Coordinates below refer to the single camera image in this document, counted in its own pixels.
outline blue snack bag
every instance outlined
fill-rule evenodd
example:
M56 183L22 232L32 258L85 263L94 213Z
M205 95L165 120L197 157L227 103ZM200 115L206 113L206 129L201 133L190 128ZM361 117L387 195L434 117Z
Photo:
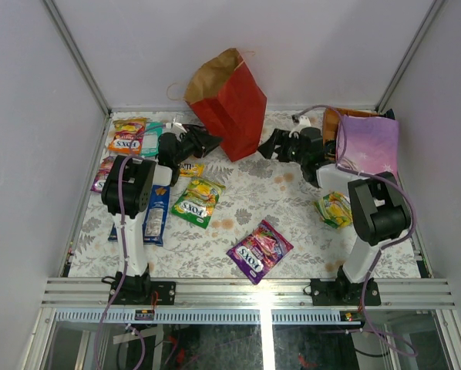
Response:
M169 209L170 187L152 187L150 202L143 221L143 243L163 246L163 229ZM109 241L117 241L116 227L110 231Z

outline floral pattern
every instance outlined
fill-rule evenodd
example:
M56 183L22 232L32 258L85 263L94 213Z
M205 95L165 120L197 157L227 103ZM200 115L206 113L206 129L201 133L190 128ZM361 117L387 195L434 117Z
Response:
M290 130L293 127L292 113L295 112L267 113L262 141L274 128ZM145 116L152 121L169 121L175 114L115 113L113 119ZM182 114L182 123L198 122L194 114ZM310 120L312 126L320 127L321 114L311 114ZM109 152L104 150L103 158L108 155ZM265 278L329 278L335 276L338 266L347 259L356 239L354 228L334 230L320 221L312 203L328 191L306 183L296 163L265 160L259 153L232 163L220 148L207 158L189 161L205 163L203 177L223 183L227 189L206 230L168 214L164 246L145 246L153 277L245 278L225 253L263 219L294 245L294 250ZM171 190L170 207L189 180L181 177ZM102 277L116 273L117 245L107 241L112 225L113 220L100 195L91 193L69 276ZM385 251L375 276L418 278L411 242Z

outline glass panel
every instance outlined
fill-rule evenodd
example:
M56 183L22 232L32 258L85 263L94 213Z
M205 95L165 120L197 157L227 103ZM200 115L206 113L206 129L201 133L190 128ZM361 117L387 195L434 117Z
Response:
M432 312L371 314L377 329L397 335L395 339L388 337L391 345L410 352L403 338L417 348L419 355L410 358L391 351L372 333L345 333L346 328L352 330L358 325L296 325L294 315L286 315L289 322L273 325L269 310L265 322L264 311L259 325L136 324L146 347L140 369L450 369ZM126 334L125 327L104 325L99 341L103 370L133 369L140 360L141 342ZM93 342L97 330L96 323L57 323L44 368L95 370Z

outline white wall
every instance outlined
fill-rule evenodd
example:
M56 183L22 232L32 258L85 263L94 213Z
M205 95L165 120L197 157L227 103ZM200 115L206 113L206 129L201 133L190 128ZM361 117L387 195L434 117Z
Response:
M102 123L40 1L0 1L0 369L57 273Z
M461 317L461 0L436 20L389 106L429 260L449 279Z
M57 0L113 107L187 106L187 82L229 47L271 108L374 106L432 0Z

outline green snack bag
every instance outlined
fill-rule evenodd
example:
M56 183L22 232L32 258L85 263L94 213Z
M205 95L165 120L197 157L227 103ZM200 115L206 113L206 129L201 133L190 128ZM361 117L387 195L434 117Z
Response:
M194 177L170 212L206 229L225 186Z

